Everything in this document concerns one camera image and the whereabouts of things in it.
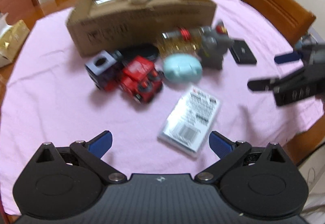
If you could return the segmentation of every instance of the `round hole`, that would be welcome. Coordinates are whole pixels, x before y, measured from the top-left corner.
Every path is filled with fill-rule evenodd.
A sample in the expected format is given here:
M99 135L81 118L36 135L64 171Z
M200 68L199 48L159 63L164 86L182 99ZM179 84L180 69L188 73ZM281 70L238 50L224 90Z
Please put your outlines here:
M99 67L103 64L105 64L107 59L105 57L98 58L97 61L95 62L95 66Z

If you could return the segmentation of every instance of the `bottle with yellow liquid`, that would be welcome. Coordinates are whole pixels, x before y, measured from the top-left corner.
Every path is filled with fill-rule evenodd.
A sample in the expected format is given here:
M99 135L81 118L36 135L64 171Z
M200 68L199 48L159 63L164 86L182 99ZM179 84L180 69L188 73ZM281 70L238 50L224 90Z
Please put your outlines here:
M194 54L201 47L202 35L211 27L198 27L187 30L179 28L175 31L164 32L158 40L158 49L162 58L175 53Z

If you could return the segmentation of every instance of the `silver screw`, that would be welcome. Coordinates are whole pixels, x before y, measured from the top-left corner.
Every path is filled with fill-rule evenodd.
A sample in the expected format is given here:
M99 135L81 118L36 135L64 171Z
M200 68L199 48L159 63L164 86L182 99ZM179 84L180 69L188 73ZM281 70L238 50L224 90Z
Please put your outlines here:
M197 175L198 179L202 181L209 181L213 178L213 174L208 173L208 172L202 172Z
M120 182L124 179L124 174L112 173L108 176L108 179L114 182Z

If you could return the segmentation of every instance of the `red toy truck cab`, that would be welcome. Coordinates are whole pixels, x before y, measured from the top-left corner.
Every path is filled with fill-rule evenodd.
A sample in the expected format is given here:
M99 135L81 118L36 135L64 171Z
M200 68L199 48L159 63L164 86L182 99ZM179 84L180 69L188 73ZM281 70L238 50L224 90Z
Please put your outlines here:
M149 103L163 88L153 62L137 56L123 69L121 88L136 101Z

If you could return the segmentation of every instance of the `gray elephant toy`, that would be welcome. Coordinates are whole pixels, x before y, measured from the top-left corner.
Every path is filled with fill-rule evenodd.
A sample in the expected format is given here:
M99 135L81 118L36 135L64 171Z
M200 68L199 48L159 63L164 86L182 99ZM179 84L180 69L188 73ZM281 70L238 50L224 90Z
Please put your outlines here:
M198 51L204 68L222 70L223 55L232 46L234 40L229 38L222 21L216 28L203 27L202 46Z

